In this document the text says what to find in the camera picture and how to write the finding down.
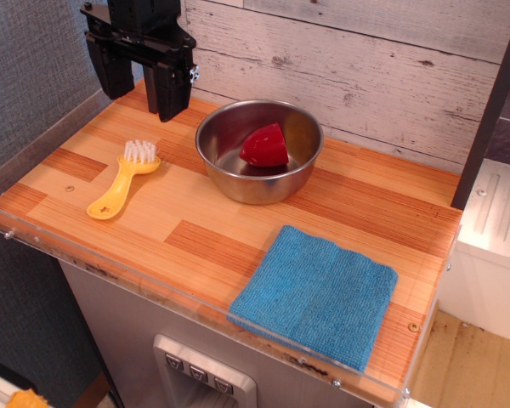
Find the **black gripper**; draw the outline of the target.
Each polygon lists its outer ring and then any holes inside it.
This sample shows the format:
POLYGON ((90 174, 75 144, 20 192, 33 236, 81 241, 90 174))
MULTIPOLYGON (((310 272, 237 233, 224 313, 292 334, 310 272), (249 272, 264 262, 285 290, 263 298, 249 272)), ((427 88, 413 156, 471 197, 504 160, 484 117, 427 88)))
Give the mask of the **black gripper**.
POLYGON ((131 61, 144 66, 148 108, 169 122, 189 107, 196 40, 180 25, 180 1, 86 1, 86 42, 100 85, 110 99, 134 88, 131 61))

